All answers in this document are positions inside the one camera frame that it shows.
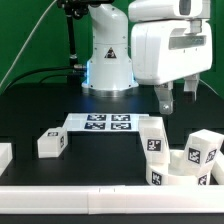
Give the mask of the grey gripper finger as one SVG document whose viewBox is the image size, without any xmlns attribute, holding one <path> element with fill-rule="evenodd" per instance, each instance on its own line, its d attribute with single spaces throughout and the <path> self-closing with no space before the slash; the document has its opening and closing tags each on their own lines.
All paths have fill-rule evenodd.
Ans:
<svg viewBox="0 0 224 224">
<path fill-rule="evenodd" d="M 186 100 L 195 100 L 197 98 L 199 80 L 199 73 L 184 78 L 184 97 Z"/>
<path fill-rule="evenodd" d="M 159 111 L 161 114 L 173 113 L 173 82 L 156 85 L 154 87 L 159 101 Z"/>
</svg>

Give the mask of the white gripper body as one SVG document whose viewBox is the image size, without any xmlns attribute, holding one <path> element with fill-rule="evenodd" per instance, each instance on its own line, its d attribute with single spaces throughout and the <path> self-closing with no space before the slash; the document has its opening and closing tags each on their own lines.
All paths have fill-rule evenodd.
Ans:
<svg viewBox="0 0 224 224">
<path fill-rule="evenodd" d="M 131 58 L 135 79 L 142 85 L 161 85 L 209 70 L 211 27 L 203 21 L 202 30 L 192 34 L 186 20 L 136 24 L 131 32 Z"/>
</svg>

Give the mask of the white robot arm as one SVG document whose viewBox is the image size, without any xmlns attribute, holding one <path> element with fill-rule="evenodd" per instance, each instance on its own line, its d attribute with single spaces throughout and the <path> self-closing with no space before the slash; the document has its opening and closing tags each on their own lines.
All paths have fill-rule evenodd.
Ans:
<svg viewBox="0 0 224 224">
<path fill-rule="evenodd" d="M 211 0 L 134 0 L 127 13 L 91 6 L 93 54 L 82 87 L 119 96 L 152 85 L 160 112 L 170 114 L 173 82 L 183 79 L 186 98 L 195 101 L 200 73 L 212 65 L 210 7 Z"/>
</svg>

